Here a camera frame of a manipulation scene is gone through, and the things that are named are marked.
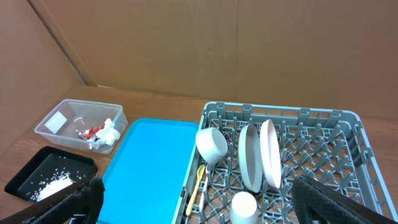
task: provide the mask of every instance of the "black tray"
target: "black tray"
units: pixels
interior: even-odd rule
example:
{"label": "black tray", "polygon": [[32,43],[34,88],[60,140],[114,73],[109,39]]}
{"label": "black tray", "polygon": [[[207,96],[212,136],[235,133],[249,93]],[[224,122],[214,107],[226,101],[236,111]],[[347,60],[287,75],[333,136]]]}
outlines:
{"label": "black tray", "polygon": [[50,182],[57,172],[59,174],[69,172],[69,178],[78,181],[86,175],[96,173],[97,170],[93,159],[46,146],[8,182],[4,191],[35,202],[30,199],[31,196],[35,191],[45,187],[45,184],[40,184],[40,182]]}

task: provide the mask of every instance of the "dish rack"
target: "dish rack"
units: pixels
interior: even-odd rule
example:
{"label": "dish rack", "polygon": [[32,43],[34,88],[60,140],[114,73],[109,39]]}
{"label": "dish rack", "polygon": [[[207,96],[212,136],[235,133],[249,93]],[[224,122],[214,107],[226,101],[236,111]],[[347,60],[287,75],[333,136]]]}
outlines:
{"label": "dish rack", "polygon": [[[308,175],[366,207],[398,221],[394,204],[377,165],[372,148],[357,114],[344,110],[294,108],[209,102],[205,105],[200,129],[216,127],[228,143],[228,153],[201,180],[192,214],[185,209],[197,181],[196,172],[206,162],[196,146],[185,176],[173,223],[230,223],[229,210],[234,194],[248,191],[239,171],[240,131],[252,123],[259,131],[271,119],[277,131],[282,163],[279,189],[263,178],[254,194],[261,211],[258,223],[298,223],[292,205],[292,181]],[[209,187],[204,188],[208,177]],[[199,209],[201,194],[205,207]]]}

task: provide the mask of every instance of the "white powder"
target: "white powder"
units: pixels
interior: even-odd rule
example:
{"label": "white powder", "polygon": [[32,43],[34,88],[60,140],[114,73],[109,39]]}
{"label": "white powder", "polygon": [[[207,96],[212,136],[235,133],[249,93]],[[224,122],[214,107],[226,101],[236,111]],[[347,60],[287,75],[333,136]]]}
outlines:
{"label": "white powder", "polygon": [[69,178],[69,174],[70,173],[67,172],[66,174],[62,174],[61,176],[58,177],[53,176],[51,178],[52,181],[47,183],[43,189],[40,188],[39,192],[35,192],[35,194],[33,194],[30,199],[39,202],[47,198],[48,196],[73,184],[74,181],[71,178]]}

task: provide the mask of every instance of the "sticker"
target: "sticker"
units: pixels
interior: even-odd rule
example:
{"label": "sticker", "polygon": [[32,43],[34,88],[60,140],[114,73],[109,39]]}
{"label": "sticker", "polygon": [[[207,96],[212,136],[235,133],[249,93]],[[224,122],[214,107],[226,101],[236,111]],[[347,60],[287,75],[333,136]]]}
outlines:
{"label": "sticker", "polygon": [[46,122],[46,126],[54,134],[62,127],[63,124],[67,122],[66,117],[64,117],[59,111],[57,111],[49,121]]}

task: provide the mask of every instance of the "spoon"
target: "spoon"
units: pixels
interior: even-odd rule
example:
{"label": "spoon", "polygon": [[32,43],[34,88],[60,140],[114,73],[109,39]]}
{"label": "spoon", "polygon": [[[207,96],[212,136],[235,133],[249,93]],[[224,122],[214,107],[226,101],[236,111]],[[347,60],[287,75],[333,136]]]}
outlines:
{"label": "spoon", "polygon": [[203,176],[204,172],[205,172],[205,165],[201,165],[198,168],[198,172],[197,172],[197,177],[198,177],[197,178],[197,184],[196,184],[195,188],[193,189],[191,199],[189,200],[187,210],[185,211],[185,214],[187,216],[191,215],[192,208],[193,208],[193,203],[195,202],[195,198],[197,197],[198,188],[199,188],[199,185],[200,185],[200,180],[201,180],[201,177]]}
{"label": "spoon", "polygon": [[[209,171],[211,171],[211,165],[207,164],[207,166],[206,166],[206,174]],[[207,179],[207,175],[206,175],[205,186],[204,186],[205,189],[207,189],[207,185],[208,185],[208,179]],[[200,197],[199,208],[203,209],[204,206],[205,206],[205,194],[202,193],[201,197]]]}

